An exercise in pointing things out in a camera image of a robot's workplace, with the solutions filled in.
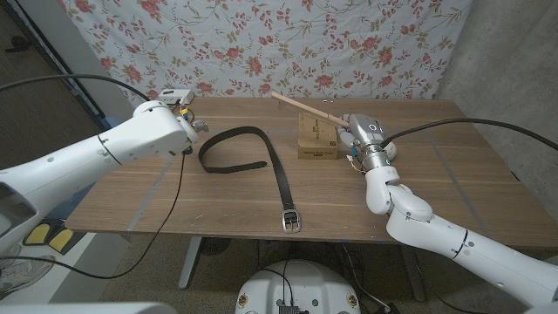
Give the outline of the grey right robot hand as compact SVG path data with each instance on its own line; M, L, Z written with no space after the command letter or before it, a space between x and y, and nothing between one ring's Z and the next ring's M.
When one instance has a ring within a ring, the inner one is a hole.
M356 159L360 164L362 173L376 167L391 165L397 148L393 143L389 143L385 148L380 147L385 134L376 119L364 114L345 114L342 120L349 125L337 126L337 137L350 151L350 160Z

